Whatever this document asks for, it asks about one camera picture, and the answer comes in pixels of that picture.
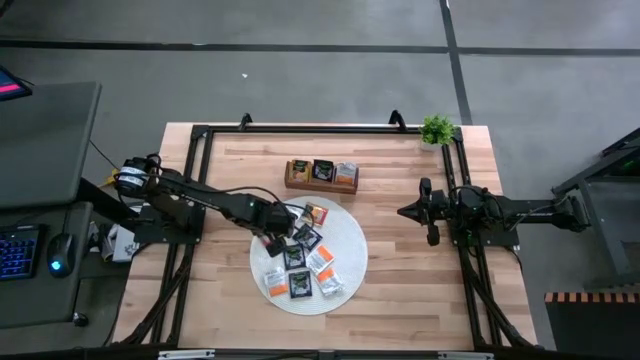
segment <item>round white tray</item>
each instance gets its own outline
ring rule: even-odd
[[[270,257],[257,237],[254,237],[251,242],[249,255],[253,279],[258,285],[258,288],[260,288],[262,295],[284,311],[298,315],[324,314],[347,302],[360,287],[364,279],[364,274],[367,271],[367,241],[356,219],[340,205],[331,200],[317,196],[303,196],[285,202],[300,206],[305,206],[310,202],[329,209],[324,225],[322,227],[316,226],[314,230],[323,237],[318,245],[327,247],[329,252],[335,257],[335,260],[330,266],[333,267],[344,282],[344,288],[336,294],[324,296],[318,286],[315,275],[311,272],[312,296],[291,299],[287,292],[286,294],[270,297],[264,283],[264,274],[276,267],[281,267],[284,270],[284,255],[280,254],[274,258]],[[287,239],[288,245],[294,245],[295,243],[295,241]],[[307,270],[306,268],[301,268],[287,271],[287,285],[289,283],[290,273]]]

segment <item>green plant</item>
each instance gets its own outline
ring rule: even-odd
[[[424,118],[424,126],[420,127],[422,142],[427,144],[450,144],[455,132],[455,126],[447,116],[434,115]]]

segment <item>cable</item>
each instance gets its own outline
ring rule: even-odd
[[[118,199],[120,199],[120,202],[122,203],[122,205],[129,206],[129,205],[127,205],[126,202],[124,202],[124,199],[122,198],[122,194],[120,194],[119,191],[116,191],[116,193],[118,194]]]
[[[64,222],[62,223],[63,234],[66,234],[67,232],[67,222],[69,221],[69,209],[71,209],[71,206],[67,206],[67,209],[64,211]]]
[[[302,215],[304,216],[304,214],[309,214],[309,218],[311,219],[311,230],[313,230],[313,228],[316,226],[316,219],[313,217],[313,213],[311,212],[311,210],[307,209],[306,206],[300,206],[300,205],[296,205],[296,204],[289,204],[289,203],[285,203],[285,206],[291,206],[291,207],[295,207],[298,209],[302,209]]]
[[[509,247],[509,246],[505,246],[504,247],[508,252],[512,253],[513,256],[516,257],[516,260],[518,261],[518,265],[520,265],[520,272],[523,272],[522,270],[522,261],[520,261],[520,255],[518,255],[518,253],[513,250],[513,248]]]
[[[113,166],[114,169],[119,169],[119,167],[116,166],[116,164],[111,161],[111,159],[109,159],[107,157],[107,155],[105,155],[102,151],[100,151],[100,149],[98,149],[98,147],[96,146],[96,144],[93,143],[93,141],[91,139],[89,139],[89,144],[91,144],[91,146],[93,146],[94,149],[96,149],[96,151],[102,155],[102,157],[107,160],[109,162],[109,164],[111,164],[111,166]]]
[[[179,184],[179,185],[186,186],[186,187],[188,187],[188,188],[190,188],[190,189],[192,189],[192,190],[195,190],[195,191],[200,191],[200,192],[204,192],[204,193],[212,193],[212,194],[230,193],[230,192],[235,192],[235,191],[240,191],[240,190],[260,190],[260,191],[264,191],[264,192],[266,192],[267,194],[271,195],[271,196],[276,200],[276,203],[280,205],[280,207],[282,208],[282,210],[284,210],[284,213],[285,213],[285,214],[287,214],[287,215],[290,215],[289,210],[287,210],[287,207],[286,207],[286,206],[284,205],[284,203],[280,200],[280,198],[278,198],[278,196],[276,196],[276,194],[274,194],[274,193],[273,193],[273,192],[271,192],[270,190],[267,190],[267,189],[262,188],[262,187],[259,187],[259,186],[239,186],[239,187],[231,188],[231,189],[222,189],[222,190],[218,190],[218,189],[211,189],[211,190],[208,190],[208,189],[201,189],[201,188],[198,188],[198,187],[193,186],[193,185],[190,185],[190,184],[188,184],[188,183],[187,183],[187,184],[185,184],[185,183],[183,183],[183,182],[181,182],[181,181],[179,181],[179,180],[175,180],[175,179],[168,178],[168,177],[165,177],[165,176],[162,176],[162,175],[158,175],[158,174],[133,174],[133,173],[123,173],[123,172],[119,172],[119,173],[117,173],[117,174],[113,175],[113,178],[114,178],[114,180],[116,180],[116,182],[117,182],[117,181],[118,181],[118,178],[120,178],[120,176],[123,176],[123,175],[124,175],[124,176],[132,176],[132,177],[135,177],[135,178],[138,178],[138,179],[143,179],[143,180],[145,180],[145,179],[144,179],[145,177],[158,178],[158,179],[162,179],[162,180],[166,180],[166,181],[171,181],[171,182],[173,182],[173,183],[176,183],[176,184]],[[290,224],[290,225],[293,225],[291,222],[292,222],[292,220],[291,220],[291,217],[289,216],[289,224]]]
[[[521,222],[524,221],[524,219],[526,219],[527,217],[531,216],[531,214],[536,213],[540,210],[544,210],[544,209],[548,209],[550,207],[555,207],[558,206],[560,204],[562,204],[563,202],[565,202],[567,199],[569,198],[568,195],[565,195],[560,201],[558,201],[557,203],[554,204],[550,204],[550,205],[545,205],[545,206],[540,206],[538,208],[535,208],[531,211],[529,211],[528,213],[524,214],[520,219],[518,219],[516,222],[513,223],[513,225],[511,225],[511,227],[509,227],[509,229],[507,229],[507,232],[513,230],[516,228],[516,226],[518,226],[518,224],[520,224]]]
[[[483,189],[482,191],[478,191],[477,188],[471,186],[471,185],[460,185],[460,186],[456,186],[453,189],[451,189],[451,191],[449,191],[449,199],[453,199],[453,194],[458,191],[458,190],[462,190],[462,189],[467,189],[467,190],[471,190],[473,191],[476,195],[478,195],[481,199],[484,199],[485,197],[488,197],[490,199],[492,199],[495,203],[496,206],[498,206],[498,211],[500,212],[500,218],[502,220],[502,228],[506,230],[507,228],[507,217],[504,213],[504,209],[502,208],[502,204],[500,204],[500,202],[498,201],[498,198],[491,194],[490,192],[486,191],[486,188]]]

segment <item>potted plant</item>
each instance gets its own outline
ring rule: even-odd
[[[455,126],[447,116],[426,116],[424,126],[420,127],[420,148],[427,151],[438,150],[442,145],[448,145],[453,141],[454,132]]]

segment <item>metal bracket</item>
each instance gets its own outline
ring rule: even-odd
[[[244,116],[242,116],[242,120],[240,120],[240,127],[238,128],[238,130],[244,131],[244,129],[247,127],[247,124],[252,122],[253,119],[251,118],[251,114],[245,113]]]
[[[493,354],[489,353],[469,353],[469,352],[439,352],[440,360],[493,360]]]
[[[398,124],[398,130],[407,131],[407,125],[404,123],[404,118],[402,117],[402,115],[400,115],[400,112],[398,110],[393,110],[391,112],[391,116],[389,117],[389,124]]]
[[[198,140],[209,131],[209,125],[193,125],[191,128],[191,140]]]
[[[215,357],[215,349],[161,351],[158,354],[158,360],[214,359]]]
[[[462,137],[462,129],[460,128],[460,126],[456,126],[455,133],[453,133],[453,141],[457,143],[461,143],[464,141],[464,138]]]

